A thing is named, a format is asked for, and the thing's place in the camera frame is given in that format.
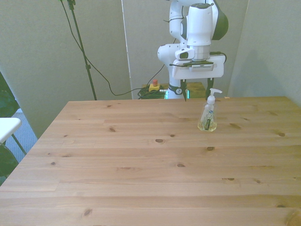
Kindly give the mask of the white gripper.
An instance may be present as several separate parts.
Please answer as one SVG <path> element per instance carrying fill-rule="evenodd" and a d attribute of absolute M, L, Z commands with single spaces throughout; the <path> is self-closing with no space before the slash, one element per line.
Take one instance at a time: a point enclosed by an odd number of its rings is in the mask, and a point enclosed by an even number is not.
<path fill-rule="evenodd" d="M 224 55 L 211 56 L 207 60 L 174 60 L 172 64 L 172 76 L 181 80 L 181 89 L 184 100 L 187 100 L 187 81 L 185 79 L 207 79 L 206 99 L 211 94 L 214 78 L 220 78 L 224 74 Z"/>

